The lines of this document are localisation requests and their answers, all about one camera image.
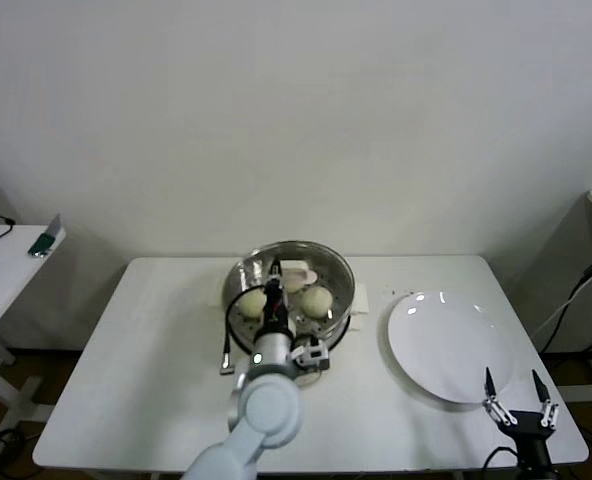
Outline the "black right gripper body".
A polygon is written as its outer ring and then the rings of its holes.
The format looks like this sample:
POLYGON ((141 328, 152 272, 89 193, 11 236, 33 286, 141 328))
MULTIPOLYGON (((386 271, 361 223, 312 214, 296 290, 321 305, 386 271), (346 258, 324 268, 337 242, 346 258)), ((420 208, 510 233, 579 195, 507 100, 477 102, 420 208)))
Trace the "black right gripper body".
POLYGON ((515 443, 519 465, 523 469, 551 469, 552 461, 546 445, 552 435, 549 426, 542 425, 540 412, 511 410, 516 419, 505 428, 505 434, 515 443))

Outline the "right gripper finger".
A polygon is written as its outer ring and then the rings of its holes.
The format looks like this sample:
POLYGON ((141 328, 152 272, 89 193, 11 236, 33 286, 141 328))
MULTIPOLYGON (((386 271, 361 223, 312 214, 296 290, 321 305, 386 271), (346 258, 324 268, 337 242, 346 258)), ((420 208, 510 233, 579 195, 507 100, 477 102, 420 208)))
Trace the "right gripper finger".
POLYGON ((538 399, 541 403, 541 426, 543 428, 556 428, 559 416, 559 405, 554 403, 547 386, 535 370, 531 371, 538 399))
POLYGON ((498 400, 495 384, 489 368, 485 369, 484 391, 485 400, 483 406, 487 414, 496 424, 507 425, 507 416, 498 400))

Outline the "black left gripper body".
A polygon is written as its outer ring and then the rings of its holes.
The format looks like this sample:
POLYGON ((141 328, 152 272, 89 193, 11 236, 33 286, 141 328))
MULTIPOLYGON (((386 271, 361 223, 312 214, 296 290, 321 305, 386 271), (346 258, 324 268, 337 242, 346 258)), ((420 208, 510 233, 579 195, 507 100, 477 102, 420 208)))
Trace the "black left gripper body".
POLYGON ((262 310, 262 325, 258 334, 293 335, 294 329, 289 324, 289 312, 281 283, 268 281, 264 286, 264 294, 266 303, 262 310))

